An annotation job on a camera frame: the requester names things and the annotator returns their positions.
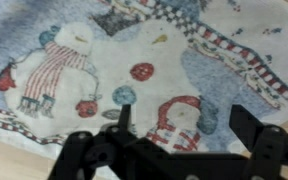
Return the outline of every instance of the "black mount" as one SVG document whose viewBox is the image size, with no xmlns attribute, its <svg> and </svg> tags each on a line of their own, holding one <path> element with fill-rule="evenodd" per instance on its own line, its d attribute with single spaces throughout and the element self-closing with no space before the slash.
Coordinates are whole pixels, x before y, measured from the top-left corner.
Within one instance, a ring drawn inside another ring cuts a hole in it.
<svg viewBox="0 0 288 180">
<path fill-rule="evenodd" d="M 49 180 L 90 180 L 96 168 L 109 166 L 125 180 L 275 180 L 288 166 L 288 134 L 264 125 L 240 105 L 233 105 L 230 127 L 252 152 L 248 159 L 229 153 L 169 154 L 146 138 L 128 131 L 131 106 L 124 105 L 117 124 L 93 136 L 71 134 Z"/>
</svg>

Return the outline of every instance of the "snowman nose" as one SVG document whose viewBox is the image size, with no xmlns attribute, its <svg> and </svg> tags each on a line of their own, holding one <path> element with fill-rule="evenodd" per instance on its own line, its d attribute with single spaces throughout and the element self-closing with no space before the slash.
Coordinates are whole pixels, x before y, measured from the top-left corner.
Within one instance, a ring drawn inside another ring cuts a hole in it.
<svg viewBox="0 0 288 180">
<path fill-rule="evenodd" d="M 80 41 L 80 42 L 88 43 L 87 40 L 85 40 L 85 39 L 83 39 L 83 38 L 81 38 L 81 37 L 79 37 L 79 36 L 75 36 L 75 39 L 76 39 L 77 41 Z"/>
</svg>

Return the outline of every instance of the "fabric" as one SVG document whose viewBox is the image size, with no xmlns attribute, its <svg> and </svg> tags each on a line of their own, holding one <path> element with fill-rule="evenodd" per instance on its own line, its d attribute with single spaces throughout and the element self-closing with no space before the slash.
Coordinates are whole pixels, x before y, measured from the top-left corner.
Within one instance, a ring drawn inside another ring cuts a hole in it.
<svg viewBox="0 0 288 180">
<path fill-rule="evenodd" d="M 0 0 L 0 141 L 55 159 L 123 104 L 166 151 L 241 152 L 232 104 L 288 120 L 288 4 Z"/>
</svg>

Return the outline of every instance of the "wooden surface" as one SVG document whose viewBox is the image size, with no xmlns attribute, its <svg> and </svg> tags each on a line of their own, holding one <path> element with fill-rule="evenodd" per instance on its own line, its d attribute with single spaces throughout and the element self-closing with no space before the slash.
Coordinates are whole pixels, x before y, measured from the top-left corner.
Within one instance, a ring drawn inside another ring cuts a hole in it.
<svg viewBox="0 0 288 180">
<path fill-rule="evenodd" d="M 288 131 L 288 122 L 283 127 Z M 0 180 L 44 180 L 53 164 L 53 160 L 0 143 Z M 287 168 L 283 176 L 288 178 Z"/>
</svg>

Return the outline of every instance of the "snowman hat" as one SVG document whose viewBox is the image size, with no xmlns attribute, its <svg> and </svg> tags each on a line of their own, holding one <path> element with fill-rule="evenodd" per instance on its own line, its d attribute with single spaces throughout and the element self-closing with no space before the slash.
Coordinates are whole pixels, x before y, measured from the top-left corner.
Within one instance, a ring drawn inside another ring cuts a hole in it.
<svg viewBox="0 0 288 180">
<path fill-rule="evenodd" d="M 197 97 L 194 96 L 178 96 L 174 97 L 168 102 L 162 104 L 158 110 L 158 124 L 159 125 L 165 125 L 167 124 L 167 113 L 169 109 L 173 106 L 175 103 L 184 103 L 188 104 L 192 107 L 195 107 L 200 111 L 200 105 L 201 101 Z"/>
</svg>

